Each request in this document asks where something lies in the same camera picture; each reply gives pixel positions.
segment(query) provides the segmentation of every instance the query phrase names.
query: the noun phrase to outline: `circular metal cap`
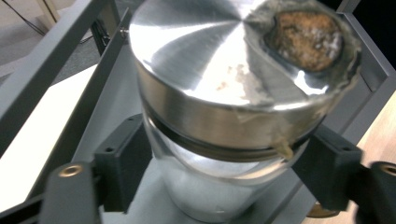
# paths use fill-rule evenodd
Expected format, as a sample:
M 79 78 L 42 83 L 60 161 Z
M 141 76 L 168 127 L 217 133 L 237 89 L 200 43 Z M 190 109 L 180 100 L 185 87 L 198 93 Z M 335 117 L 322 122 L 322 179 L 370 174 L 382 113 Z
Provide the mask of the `circular metal cap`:
M 295 18 L 304 23 L 291 33 Z M 248 150 L 312 131 L 354 82 L 360 51 L 310 0 L 148 0 L 129 35 L 151 116 L 192 141 Z

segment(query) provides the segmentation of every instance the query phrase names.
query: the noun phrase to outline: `stainless steel lid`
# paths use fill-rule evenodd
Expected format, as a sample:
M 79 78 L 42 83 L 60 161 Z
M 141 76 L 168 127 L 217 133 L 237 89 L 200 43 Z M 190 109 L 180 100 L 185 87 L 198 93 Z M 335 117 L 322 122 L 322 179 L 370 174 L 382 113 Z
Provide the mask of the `stainless steel lid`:
M 216 147 L 292 145 L 359 64 L 347 25 L 311 0 L 148 0 L 129 34 L 150 115 Z

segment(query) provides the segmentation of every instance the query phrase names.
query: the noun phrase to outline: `white surface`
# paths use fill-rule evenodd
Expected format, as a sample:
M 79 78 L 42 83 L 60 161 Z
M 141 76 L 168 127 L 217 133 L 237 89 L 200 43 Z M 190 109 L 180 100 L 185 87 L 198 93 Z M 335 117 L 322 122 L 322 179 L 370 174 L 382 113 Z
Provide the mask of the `white surface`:
M 26 199 L 95 67 L 50 87 L 1 158 L 0 212 Z

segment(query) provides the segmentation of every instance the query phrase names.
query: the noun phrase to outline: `brushed metal surface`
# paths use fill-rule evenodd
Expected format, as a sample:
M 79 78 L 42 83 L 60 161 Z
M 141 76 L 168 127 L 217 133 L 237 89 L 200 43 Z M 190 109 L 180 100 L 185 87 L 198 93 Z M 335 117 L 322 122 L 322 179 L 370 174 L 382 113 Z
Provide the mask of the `brushed metal surface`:
M 309 73 L 265 47 L 285 10 L 330 15 L 343 32 L 340 58 Z M 316 1 L 148 0 L 130 25 L 143 103 L 176 133 L 237 149 L 292 145 L 356 81 L 360 47 Z

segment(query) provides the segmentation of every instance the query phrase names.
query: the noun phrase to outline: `wooden floor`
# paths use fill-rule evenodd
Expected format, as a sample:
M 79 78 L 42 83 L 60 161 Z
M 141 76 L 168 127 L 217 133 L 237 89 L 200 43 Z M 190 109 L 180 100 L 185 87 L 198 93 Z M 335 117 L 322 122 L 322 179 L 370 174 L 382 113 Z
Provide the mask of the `wooden floor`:
M 375 119 L 370 129 L 358 143 L 364 150 L 362 163 L 368 166 L 373 161 L 396 163 L 396 92 Z M 354 223 L 356 205 L 351 204 L 347 212 L 337 217 L 314 219 L 306 218 L 303 224 L 349 224 Z

